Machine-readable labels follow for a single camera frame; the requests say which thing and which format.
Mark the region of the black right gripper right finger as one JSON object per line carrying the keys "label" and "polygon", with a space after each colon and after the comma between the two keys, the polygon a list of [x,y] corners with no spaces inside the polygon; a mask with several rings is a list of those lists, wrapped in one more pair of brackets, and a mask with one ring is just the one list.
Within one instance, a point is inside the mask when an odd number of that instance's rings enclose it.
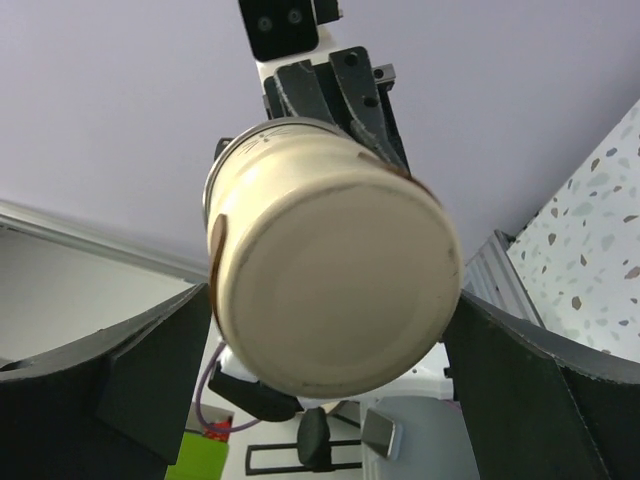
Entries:
{"label": "black right gripper right finger", "polygon": [[467,293],[443,341],[481,478],[638,478],[638,363]]}

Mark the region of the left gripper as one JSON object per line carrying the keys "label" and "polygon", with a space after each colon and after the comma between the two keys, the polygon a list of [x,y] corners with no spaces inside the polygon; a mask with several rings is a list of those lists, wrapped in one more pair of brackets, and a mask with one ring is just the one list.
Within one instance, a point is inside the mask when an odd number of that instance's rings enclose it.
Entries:
{"label": "left gripper", "polygon": [[361,46],[332,52],[319,64],[289,61],[262,81],[265,110],[271,119],[304,117],[331,124],[408,173],[389,99],[395,79],[391,64],[372,66]]}

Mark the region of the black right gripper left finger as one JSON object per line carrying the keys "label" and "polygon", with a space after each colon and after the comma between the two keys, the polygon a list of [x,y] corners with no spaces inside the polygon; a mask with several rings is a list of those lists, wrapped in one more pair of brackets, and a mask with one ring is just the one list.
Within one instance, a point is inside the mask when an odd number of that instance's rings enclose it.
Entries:
{"label": "black right gripper left finger", "polygon": [[2,361],[2,478],[164,478],[210,320],[200,284],[56,349]]}

